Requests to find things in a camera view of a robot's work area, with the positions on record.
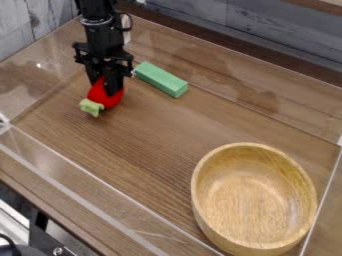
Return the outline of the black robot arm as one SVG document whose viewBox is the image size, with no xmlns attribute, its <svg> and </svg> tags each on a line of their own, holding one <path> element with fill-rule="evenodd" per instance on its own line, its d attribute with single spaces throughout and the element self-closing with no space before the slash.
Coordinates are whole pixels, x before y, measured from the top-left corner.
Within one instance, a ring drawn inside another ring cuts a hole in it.
<svg viewBox="0 0 342 256">
<path fill-rule="evenodd" d="M 124 49 L 124 34 L 132 30 L 132 17 L 116 9 L 117 0 L 76 0 L 85 41 L 74 42 L 74 62 L 85 67 L 90 84 L 102 79 L 106 96 L 123 89 L 132 75 L 133 55 Z"/>
</svg>

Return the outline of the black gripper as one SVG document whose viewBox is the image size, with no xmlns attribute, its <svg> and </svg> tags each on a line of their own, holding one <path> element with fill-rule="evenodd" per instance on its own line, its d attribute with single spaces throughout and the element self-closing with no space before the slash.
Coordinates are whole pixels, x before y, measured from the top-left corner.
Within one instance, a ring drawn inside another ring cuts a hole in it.
<svg viewBox="0 0 342 256">
<path fill-rule="evenodd" d="M 82 18 L 80 23 L 85 31 L 85 42 L 74 42 L 74 62 L 85 66 L 89 83 L 94 84 L 104 73 L 104 89 L 113 96 L 123 89 L 124 76 L 132 70 L 133 56 L 124 50 L 121 17 L 90 20 Z"/>
</svg>

